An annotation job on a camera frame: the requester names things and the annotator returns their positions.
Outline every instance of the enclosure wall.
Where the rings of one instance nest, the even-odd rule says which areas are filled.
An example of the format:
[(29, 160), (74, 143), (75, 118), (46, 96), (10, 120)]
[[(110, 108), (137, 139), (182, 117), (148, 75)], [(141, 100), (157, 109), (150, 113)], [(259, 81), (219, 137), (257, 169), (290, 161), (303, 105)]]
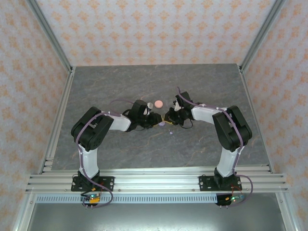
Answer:
[(245, 72), (267, 150), (308, 227), (308, 4), (290, 0)]
[(12, 230), (67, 72), (25, 0), (0, 1), (0, 25), (0, 230)]
[(72, 65), (240, 64), (274, 0), (38, 0)]

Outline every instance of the black mounting plate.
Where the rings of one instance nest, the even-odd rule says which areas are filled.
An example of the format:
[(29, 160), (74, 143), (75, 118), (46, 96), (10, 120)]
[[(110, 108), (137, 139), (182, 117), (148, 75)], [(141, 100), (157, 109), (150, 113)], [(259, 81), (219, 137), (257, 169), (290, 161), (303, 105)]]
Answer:
[[(114, 184), (115, 184), (115, 178), (114, 177), (99, 177), (98, 180), (99, 184), (102, 184), (106, 188), (108, 188), (110, 191), (113, 192), (114, 190)], [(90, 191), (92, 188), (89, 188), (89, 185), (85, 184), (81, 177), (75, 176), (73, 177), (72, 192), (87, 192)], [(101, 188), (96, 187), (96, 190), (94, 192), (100, 192)]]
[(238, 191), (237, 188), (232, 189), (231, 185), (237, 186), (242, 190), (242, 183), (240, 177), (234, 177), (228, 182), (228, 184), (224, 185), (222, 188), (218, 187), (218, 185), (214, 181), (214, 176), (202, 175), (199, 177), (200, 191)]

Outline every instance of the pink ball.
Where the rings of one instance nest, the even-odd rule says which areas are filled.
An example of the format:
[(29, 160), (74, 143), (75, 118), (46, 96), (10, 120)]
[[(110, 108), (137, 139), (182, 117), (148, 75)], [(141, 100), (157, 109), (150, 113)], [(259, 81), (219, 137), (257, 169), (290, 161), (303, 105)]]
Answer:
[(163, 104), (162, 101), (157, 100), (157, 101), (155, 101), (154, 105), (155, 105), (156, 108), (162, 108), (164, 104)]

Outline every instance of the gray floor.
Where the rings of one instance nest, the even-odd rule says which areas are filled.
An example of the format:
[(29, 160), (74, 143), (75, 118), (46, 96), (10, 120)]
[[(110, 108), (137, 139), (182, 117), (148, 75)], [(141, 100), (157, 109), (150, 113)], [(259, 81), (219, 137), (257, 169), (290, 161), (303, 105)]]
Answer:
[(285, 231), (275, 194), (253, 194), (243, 205), (38, 204), (28, 231)]
[[(110, 109), (111, 100), (162, 100), (164, 114), (175, 100), (176, 86), (195, 102), (220, 107), (237, 105), (251, 127), (253, 138), (239, 164), (267, 164), (253, 114), (235, 64), (186, 64), (77, 67), (57, 144), (53, 170), (78, 169), (79, 158), (72, 126), (91, 107)], [(131, 104), (116, 102), (119, 112)], [(110, 131), (98, 150), (99, 168), (215, 166), (221, 146), (213, 125), (194, 121), (193, 128), (166, 125), (144, 131)]]

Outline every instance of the gray marble tabletop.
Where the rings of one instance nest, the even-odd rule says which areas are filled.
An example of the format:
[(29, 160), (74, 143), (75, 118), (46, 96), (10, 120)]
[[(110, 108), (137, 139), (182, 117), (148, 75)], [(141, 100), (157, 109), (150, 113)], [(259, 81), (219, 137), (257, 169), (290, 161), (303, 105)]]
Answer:
[[(253, 137), (242, 151), (240, 165), (267, 164), (268, 157), (257, 130), (244, 86), (235, 64), (182, 64), (77, 67), (70, 90), (52, 170), (78, 169), (79, 157), (70, 135), (73, 125), (91, 107), (108, 111), (109, 102), (121, 98), (142, 99), (164, 106), (175, 100), (176, 86), (195, 102), (219, 107), (238, 106)], [(131, 104), (115, 102), (119, 112)], [(215, 166), (221, 154), (215, 127), (193, 121), (191, 129), (157, 126), (143, 131), (109, 131), (98, 149), (99, 168)]]

